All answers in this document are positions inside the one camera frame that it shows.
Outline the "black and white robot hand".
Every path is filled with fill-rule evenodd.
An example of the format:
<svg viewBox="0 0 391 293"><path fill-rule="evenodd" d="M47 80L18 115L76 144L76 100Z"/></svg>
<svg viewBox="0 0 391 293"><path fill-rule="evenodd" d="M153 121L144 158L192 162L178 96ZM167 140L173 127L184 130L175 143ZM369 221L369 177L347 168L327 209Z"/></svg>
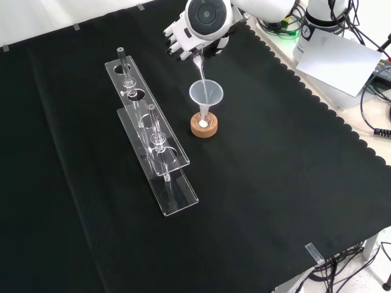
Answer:
<svg viewBox="0 0 391 293"><path fill-rule="evenodd" d="M191 55L202 55L205 58L212 58L219 55L227 46L229 37L236 30L236 21L232 21L230 29L221 37L215 40L203 40L190 32L185 21L185 11L181 12L178 21L174 21L164 30L164 36L168 38L168 55L177 55L177 60L184 61Z"/></svg>

